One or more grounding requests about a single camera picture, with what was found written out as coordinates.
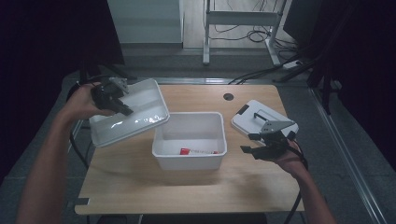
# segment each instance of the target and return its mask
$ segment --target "gray carpet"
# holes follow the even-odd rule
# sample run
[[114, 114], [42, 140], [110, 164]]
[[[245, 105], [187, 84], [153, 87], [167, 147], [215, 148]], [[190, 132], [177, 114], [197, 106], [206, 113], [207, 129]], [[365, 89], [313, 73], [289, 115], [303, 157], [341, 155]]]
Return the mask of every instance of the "gray carpet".
[[[271, 66], [268, 55], [263, 52], [253, 52], [251, 55], [245, 52], [214, 52], [209, 66], [202, 65], [202, 56], [195, 51], [175, 49], [174, 52], [169, 53], [163, 49], [150, 49], [142, 56], [138, 55], [139, 50], [124, 53], [126, 65], [120, 66], [122, 70], [132, 76], [139, 77], [139, 80], [155, 77], [160, 84], [180, 81], [181, 83], [197, 84], [202, 82], [203, 78], [226, 78], [223, 79], [223, 82], [227, 83], [232, 78]], [[288, 71], [279, 70], [262, 77], [260, 81], [252, 81], [248, 84], [273, 84], [271, 81], [273, 78], [284, 76], [287, 73]], [[0, 223], [14, 222], [25, 177], [42, 144], [50, 121], [63, 105], [65, 95], [77, 77], [77, 74], [71, 74], [64, 79], [64, 90], [60, 94], [59, 100], [35, 139], [5, 178], [0, 188]], [[288, 83], [276, 85], [289, 118], [299, 124], [298, 140], [309, 161], [309, 170], [339, 223], [373, 223], [357, 186], [336, 149], [329, 129], [319, 114], [314, 97], [304, 83], [306, 78], [307, 74], [302, 74]], [[332, 95], [330, 108], [332, 120], [361, 169], [383, 216], [388, 223], [396, 223], [396, 195], [392, 192], [396, 186], [395, 172], [358, 122], [338, 101], [335, 94]], [[77, 143], [83, 155], [86, 154], [86, 150], [89, 150], [88, 160], [94, 151], [93, 147], [88, 148], [90, 140], [90, 131], [82, 128], [78, 133]], [[69, 152], [68, 191], [64, 223], [86, 223], [85, 217], [74, 213], [74, 203], [85, 174], [86, 169], [76, 153], [71, 150]], [[268, 223], [283, 223], [286, 215], [287, 213], [284, 212], [268, 213]], [[98, 218], [99, 216], [91, 217], [91, 223], [95, 223]], [[128, 223], [137, 223], [138, 215], [128, 216], [128, 218]], [[304, 223], [304, 220], [297, 213], [291, 223]]]

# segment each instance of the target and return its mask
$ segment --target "person's left arm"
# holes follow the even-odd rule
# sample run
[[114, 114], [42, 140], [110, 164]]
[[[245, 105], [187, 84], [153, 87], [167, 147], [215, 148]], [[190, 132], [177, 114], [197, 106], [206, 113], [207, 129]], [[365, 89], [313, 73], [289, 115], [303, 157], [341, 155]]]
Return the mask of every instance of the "person's left arm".
[[22, 192], [16, 223], [61, 223], [67, 173], [67, 147], [74, 122], [93, 115], [112, 115], [99, 110], [91, 98], [91, 85], [80, 87], [51, 123], [44, 144]]

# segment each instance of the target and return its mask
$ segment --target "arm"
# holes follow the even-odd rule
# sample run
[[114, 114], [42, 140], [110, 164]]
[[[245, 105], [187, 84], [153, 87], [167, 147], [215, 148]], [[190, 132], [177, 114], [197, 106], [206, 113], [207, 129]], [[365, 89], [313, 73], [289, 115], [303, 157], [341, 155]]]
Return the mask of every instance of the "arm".
[[[296, 143], [289, 142], [289, 144], [291, 147], [299, 150]], [[320, 194], [314, 179], [305, 169], [298, 156], [288, 151], [285, 155], [276, 160], [276, 164], [297, 180], [308, 223], [337, 223]]]
[[112, 114], [97, 109], [91, 85], [80, 87], [56, 115], [22, 192], [16, 223], [61, 223], [67, 172], [67, 146], [75, 121]]

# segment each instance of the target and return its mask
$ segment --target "hand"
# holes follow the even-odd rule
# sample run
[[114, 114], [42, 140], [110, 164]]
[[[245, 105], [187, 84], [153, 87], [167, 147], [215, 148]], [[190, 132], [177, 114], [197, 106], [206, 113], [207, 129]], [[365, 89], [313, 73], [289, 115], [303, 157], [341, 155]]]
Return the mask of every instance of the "hand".
[[[294, 141], [290, 141], [288, 139], [288, 142], [290, 147], [294, 147], [299, 152], [301, 152], [300, 148]], [[295, 177], [295, 175], [302, 170], [306, 171], [300, 157], [289, 150], [287, 150], [281, 157], [274, 160], [274, 163], [278, 164], [280, 168], [291, 174], [293, 177]]]
[[94, 115], [114, 115], [111, 110], [101, 110], [95, 106], [91, 97], [91, 89], [97, 84], [99, 83], [86, 84], [79, 87], [67, 101], [60, 114], [72, 122], [79, 119], [88, 119]]

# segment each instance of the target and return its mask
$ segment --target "wooden tabletop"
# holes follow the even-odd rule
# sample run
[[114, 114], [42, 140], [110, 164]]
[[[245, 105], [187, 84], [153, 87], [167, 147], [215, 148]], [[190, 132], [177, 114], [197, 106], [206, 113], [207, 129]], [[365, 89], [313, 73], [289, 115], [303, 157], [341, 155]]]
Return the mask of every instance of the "wooden tabletop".
[[[271, 85], [161, 85], [170, 112], [217, 111], [224, 118], [228, 152], [218, 170], [165, 171], [151, 153], [154, 130], [97, 148], [79, 194], [78, 214], [166, 214], [289, 211], [296, 181], [269, 161], [255, 161], [240, 146], [256, 147], [231, 125], [235, 113], [257, 100], [282, 115]], [[231, 101], [223, 98], [233, 95]], [[300, 204], [298, 210], [304, 210]]]

